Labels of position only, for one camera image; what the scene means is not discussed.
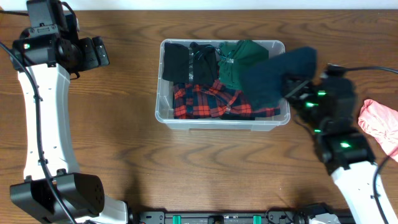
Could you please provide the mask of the red navy plaid shirt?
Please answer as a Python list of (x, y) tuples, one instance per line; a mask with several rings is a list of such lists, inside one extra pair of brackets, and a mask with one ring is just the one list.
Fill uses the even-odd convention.
[(254, 120), (280, 114), (278, 106), (255, 110), (241, 90), (229, 89), (218, 80), (212, 85), (176, 83), (173, 91), (175, 119)]

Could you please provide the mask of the clear plastic storage bin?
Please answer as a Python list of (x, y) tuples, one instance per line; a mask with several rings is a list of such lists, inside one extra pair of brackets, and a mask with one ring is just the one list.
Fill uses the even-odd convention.
[(245, 129), (251, 131), (270, 131), (283, 126), (290, 121), (290, 105), (285, 99), (279, 101), (280, 114), (254, 120), (227, 120), (219, 118), (208, 119), (175, 119), (173, 83), (162, 78), (164, 70), (164, 46), (166, 43), (180, 44), (188, 47), (192, 42), (219, 46), (222, 40), (193, 40), (193, 39), (165, 39), (160, 44), (159, 74), (157, 78), (157, 95), (155, 104), (155, 118), (170, 129)]

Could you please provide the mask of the navy garment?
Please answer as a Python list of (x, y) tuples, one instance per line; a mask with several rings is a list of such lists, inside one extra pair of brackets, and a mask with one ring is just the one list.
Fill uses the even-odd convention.
[(316, 69), (317, 50), (301, 47), (250, 66), (239, 75), (239, 81), (245, 99), (257, 111), (279, 105), (284, 80), (311, 80)]

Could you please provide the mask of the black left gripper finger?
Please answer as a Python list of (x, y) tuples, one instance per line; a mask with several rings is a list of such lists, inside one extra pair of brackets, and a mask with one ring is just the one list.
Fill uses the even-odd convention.
[(90, 38), (80, 39), (79, 48), (82, 54), (80, 71), (97, 68), (99, 66), (99, 62), (93, 41)]
[(94, 37), (92, 41), (95, 46), (95, 52), (97, 54), (99, 66), (107, 66), (110, 64), (109, 57), (101, 37)]

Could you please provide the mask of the pink garment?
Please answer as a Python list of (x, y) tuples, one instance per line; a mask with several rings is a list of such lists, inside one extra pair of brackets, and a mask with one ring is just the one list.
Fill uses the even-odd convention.
[(372, 99), (364, 100), (359, 116), (359, 127), (371, 135), (382, 150), (397, 161), (397, 111)]

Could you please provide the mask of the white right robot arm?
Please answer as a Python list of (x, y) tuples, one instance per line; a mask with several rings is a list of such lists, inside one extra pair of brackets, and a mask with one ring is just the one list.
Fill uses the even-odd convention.
[(357, 96), (352, 82), (329, 77), (286, 78), (282, 96), (308, 124), (315, 153), (339, 188), (356, 223), (397, 223), (376, 157), (366, 137), (353, 126)]

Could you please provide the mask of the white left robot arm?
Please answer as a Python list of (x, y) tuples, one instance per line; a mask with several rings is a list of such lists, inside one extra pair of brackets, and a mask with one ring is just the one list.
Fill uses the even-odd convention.
[(129, 223), (127, 204), (107, 197), (100, 178), (75, 157), (68, 92), (81, 72), (109, 64), (100, 37), (78, 36), (76, 14), (62, 1), (27, 1), (30, 27), (7, 49), (22, 87), (27, 123), (24, 180), (14, 205), (41, 223)]

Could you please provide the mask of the dark green garment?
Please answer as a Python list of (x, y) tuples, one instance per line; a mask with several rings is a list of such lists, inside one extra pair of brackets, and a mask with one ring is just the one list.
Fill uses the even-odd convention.
[(219, 80), (233, 90), (241, 90), (239, 76), (242, 73), (269, 58), (269, 51), (252, 40), (222, 42), (218, 47), (218, 53)]

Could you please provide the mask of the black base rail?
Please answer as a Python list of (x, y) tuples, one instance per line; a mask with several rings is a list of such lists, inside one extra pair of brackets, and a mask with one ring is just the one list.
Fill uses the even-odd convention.
[(138, 224), (355, 224), (351, 215), (325, 212), (307, 215), (303, 212), (269, 210), (265, 213), (169, 213), (142, 212), (134, 218)]

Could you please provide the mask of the black garment with tape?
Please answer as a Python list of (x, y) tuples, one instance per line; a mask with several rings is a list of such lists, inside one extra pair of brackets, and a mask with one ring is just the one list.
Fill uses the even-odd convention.
[(218, 79), (218, 62), (212, 45), (191, 42), (164, 45), (164, 80), (193, 85), (212, 85)]

